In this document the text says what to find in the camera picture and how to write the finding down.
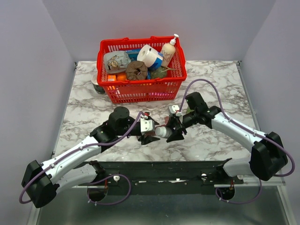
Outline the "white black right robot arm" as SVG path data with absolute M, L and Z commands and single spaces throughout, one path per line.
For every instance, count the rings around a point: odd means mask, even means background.
M 161 135 L 168 143 L 183 140 L 187 128 L 201 124 L 227 135 L 250 152 L 249 157 L 223 161 L 215 173 L 218 182 L 225 184 L 238 175 L 268 181 L 288 163 L 281 138 L 275 132 L 265 134 L 224 116 L 220 107 L 208 107 L 198 92 L 187 95 L 185 100 L 191 110 L 187 114 L 182 114 L 178 105 L 168 107 L 169 119 Z

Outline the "white pill bottle blue label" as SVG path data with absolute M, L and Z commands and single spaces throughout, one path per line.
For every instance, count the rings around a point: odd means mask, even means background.
M 165 139 L 169 138 L 172 135 L 172 133 L 172 129 L 168 127 L 156 127 L 155 129 L 155 135 Z

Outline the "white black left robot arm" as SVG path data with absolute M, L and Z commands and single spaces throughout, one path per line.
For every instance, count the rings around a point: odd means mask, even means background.
M 75 147 L 42 163 L 36 160 L 30 162 L 21 182 L 23 190 L 19 202 L 33 203 L 36 208 L 42 208 L 63 188 L 90 182 L 93 185 L 101 184 L 104 179 L 102 171 L 91 165 L 86 165 L 81 171 L 78 166 L 124 138 L 136 136 L 142 145 L 156 141 L 150 133 L 154 132 L 157 125 L 159 123 L 148 112 L 139 112 L 134 119 L 126 107 L 116 107 L 107 121 L 93 129 Z

